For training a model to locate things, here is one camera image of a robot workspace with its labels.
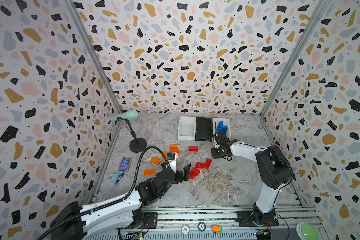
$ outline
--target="wallpaper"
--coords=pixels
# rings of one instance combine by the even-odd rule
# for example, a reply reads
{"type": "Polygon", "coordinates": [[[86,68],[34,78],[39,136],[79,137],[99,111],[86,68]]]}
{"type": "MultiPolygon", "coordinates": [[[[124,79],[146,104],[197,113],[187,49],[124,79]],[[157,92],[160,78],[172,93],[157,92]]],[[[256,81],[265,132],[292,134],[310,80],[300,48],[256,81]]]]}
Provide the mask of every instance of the wallpaper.
{"type": "Polygon", "coordinates": [[[360,1],[332,2],[265,120],[331,239],[360,239],[360,1]]]}
{"type": "Polygon", "coordinates": [[[314,0],[75,0],[123,110],[259,112],[314,0]]]}
{"type": "Polygon", "coordinates": [[[0,239],[36,239],[87,204],[115,129],[62,2],[0,2],[0,239]]]}

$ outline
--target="blue toy car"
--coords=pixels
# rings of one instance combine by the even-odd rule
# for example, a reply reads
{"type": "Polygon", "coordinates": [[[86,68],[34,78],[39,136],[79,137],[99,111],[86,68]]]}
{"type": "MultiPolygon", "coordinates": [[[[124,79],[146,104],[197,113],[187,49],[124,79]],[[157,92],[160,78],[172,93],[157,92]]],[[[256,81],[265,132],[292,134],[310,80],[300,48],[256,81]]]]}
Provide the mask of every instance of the blue toy car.
{"type": "Polygon", "coordinates": [[[121,171],[121,172],[119,172],[118,174],[115,175],[115,180],[113,180],[113,184],[116,184],[116,183],[120,182],[121,177],[124,177],[124,172],[123,171],[121,171]]]}

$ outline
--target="marble table surface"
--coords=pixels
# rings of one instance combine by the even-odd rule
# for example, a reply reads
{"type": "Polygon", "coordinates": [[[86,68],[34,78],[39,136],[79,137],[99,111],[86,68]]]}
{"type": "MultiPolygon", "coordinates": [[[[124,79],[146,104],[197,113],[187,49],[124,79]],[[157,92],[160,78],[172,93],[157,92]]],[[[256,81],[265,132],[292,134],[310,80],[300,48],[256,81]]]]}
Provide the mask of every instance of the marble table surface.
{"type": "MultiPolygon", "coordinates": [[[[212,159],[212,142],[205,141],[179,141],[177,129],[180,116],[199,116],[228,118],[230,121],[231,139],[254,144],[257,146],[270,146],[259,114],[253,113],[139,113],[132,119],[131,125],[137,137],[147,141],[148,146],[157,146],[162,151],[169,151],[170,144],[177,144],[181,151],[177,158],[177,169],[191,163],[191,169],[196,162],[204,163],[207,158],[212,159]],[[189,152],[188,146],[198,146],[198,152],[189,152]]],[[[134,153],[129,149],[129,143],[133,138],[125,122],[122,124],[115,148],[112,152],[106,173],[102,180],[96,202],[116,197],[128,192],[135,174],[136,164],[140,153],[134,153]],[[115,175],[119,172],[122,157],[133,157],[129,171],[116,185],[113,184],[115,175]]],[[[152,157],[161,159],[160,154],[153,149],[148,150],[140,164],[137,184],[154,177],[144,176],[146,169],[155,169],[158,173],[162,170],[158,164],[150,162],[152,157]]],[[[195,180],[188,180],[177,185],[172,185],[166,195],[150,207],[163,206],[212,206],[212,205],[252,205],[260,195],[262,181],[260,179],[257,164],[243,157],[233,156],[232,161],[225,159],[212,159],[209,170],[202,170],[195,180]]],[[[291,187],[287,186],[279,194],[277,204],[299,204],[296,194],[291,187]]]]}

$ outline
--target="black stand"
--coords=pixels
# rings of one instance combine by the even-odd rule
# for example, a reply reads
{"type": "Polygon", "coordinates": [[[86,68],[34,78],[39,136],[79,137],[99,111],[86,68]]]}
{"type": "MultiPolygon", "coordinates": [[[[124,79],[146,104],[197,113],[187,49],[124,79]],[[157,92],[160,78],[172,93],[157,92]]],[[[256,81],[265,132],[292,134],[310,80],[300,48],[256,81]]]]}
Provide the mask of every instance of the black stand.
{"type": "Polygon", "coordinates": [[[147,141],[144,138],[136,137],[136,133],[133,131],[131,124],[128,119],[118,117],[117,120],[124,120],[131,130],[131,135],[134,138],[129,144],[129,149],[133,152],[142,152],[147,147],[147,141]]]}

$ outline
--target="black mounting plate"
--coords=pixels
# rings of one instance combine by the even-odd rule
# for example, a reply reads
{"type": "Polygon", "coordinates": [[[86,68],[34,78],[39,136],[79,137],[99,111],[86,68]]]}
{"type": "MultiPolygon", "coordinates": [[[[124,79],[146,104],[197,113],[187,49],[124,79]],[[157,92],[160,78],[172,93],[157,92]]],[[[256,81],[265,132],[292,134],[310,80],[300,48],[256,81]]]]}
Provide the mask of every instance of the black mounting plate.
{"type": "MultiPolygon", "coordinates": [[[[149,229],[155,229],[157,226],[157,212],[144,212],[144,219],[148,220],[149,229]]],[[[144,229],[148,229],[147,221],[143,221],[144,223],[144,229]]]]}
{"type": "MultiPolygon", "coordinates": [[[[239,227],[258,227],[252,221],[252,216],[251,216],[252,211],[237,211],[236,213],[237,213],[237,219],[235,221],[239,223],[239,227]]],[[[277,218],[275,219],[274,216],[276,215],[273,214],[270,217],[271,225],[277,227],[279,225],[279,221],[277,220],[277,218]]],[[[268,227],[268,226],[269,226],[269,222],[265,223],[263,227],[268,227]]]]}

